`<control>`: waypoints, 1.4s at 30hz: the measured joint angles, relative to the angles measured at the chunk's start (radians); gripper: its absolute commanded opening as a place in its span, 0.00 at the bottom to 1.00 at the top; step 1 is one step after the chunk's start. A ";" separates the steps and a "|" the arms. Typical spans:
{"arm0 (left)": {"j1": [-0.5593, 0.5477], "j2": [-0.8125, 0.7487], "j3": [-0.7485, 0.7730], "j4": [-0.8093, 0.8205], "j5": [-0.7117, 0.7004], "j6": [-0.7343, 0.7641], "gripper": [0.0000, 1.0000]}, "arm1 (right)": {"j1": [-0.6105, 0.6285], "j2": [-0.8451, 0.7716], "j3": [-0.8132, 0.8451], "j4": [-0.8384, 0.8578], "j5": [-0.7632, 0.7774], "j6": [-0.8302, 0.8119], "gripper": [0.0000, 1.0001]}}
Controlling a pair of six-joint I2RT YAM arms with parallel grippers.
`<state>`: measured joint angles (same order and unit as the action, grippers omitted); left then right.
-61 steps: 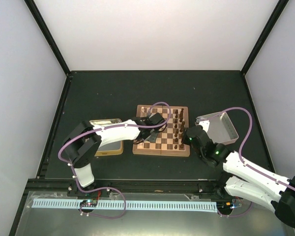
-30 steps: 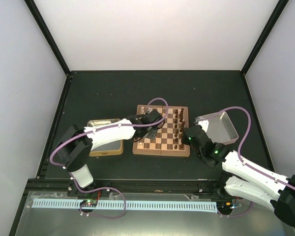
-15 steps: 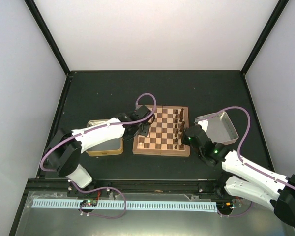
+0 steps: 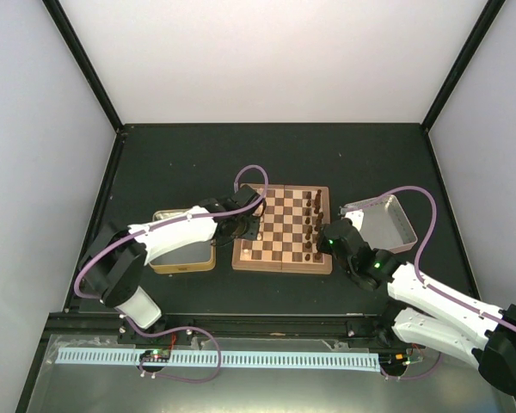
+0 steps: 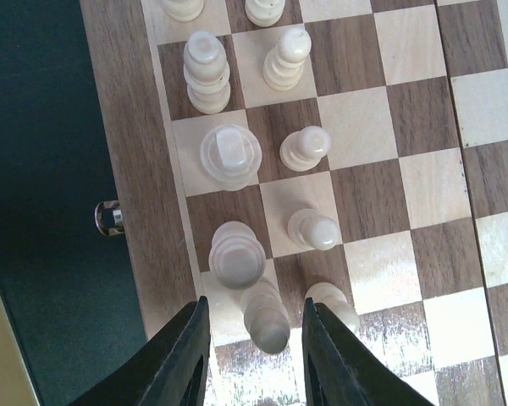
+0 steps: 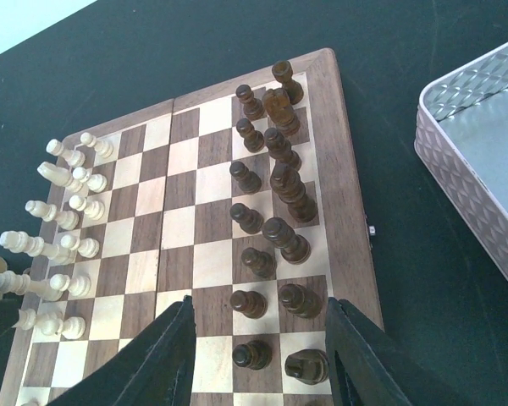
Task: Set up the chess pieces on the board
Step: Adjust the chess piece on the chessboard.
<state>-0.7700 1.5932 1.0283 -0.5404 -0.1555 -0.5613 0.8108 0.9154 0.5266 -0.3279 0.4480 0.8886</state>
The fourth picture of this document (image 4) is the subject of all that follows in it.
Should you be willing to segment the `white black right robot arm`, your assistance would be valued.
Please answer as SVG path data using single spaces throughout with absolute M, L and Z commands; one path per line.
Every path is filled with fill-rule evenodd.
M 321 225 L 316 246 L 358 287 L 383 287 L 400 304 L 394 317 L 374 324 L 379 344 L 415 343 L 450 355 L 476 368 L 497 390 L 516 397 L 516 305 L 489 305 L 423 274 L 388 250 L 371 248 L 348 218 Z

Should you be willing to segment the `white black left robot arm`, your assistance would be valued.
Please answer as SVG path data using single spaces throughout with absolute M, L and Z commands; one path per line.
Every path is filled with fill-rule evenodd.
M 152 297 L 140 286 L 140 269 L 156 258 L 194 243 L 256 238 L 255 211 L 265 195 L 243 185 L 226 198 L 210 198 L 169 218 L 121 230 L 107 226 L 79 263 L 76 296 L 98 299 L 137 325 L 148 343 L 160 342 L 168 324 Z

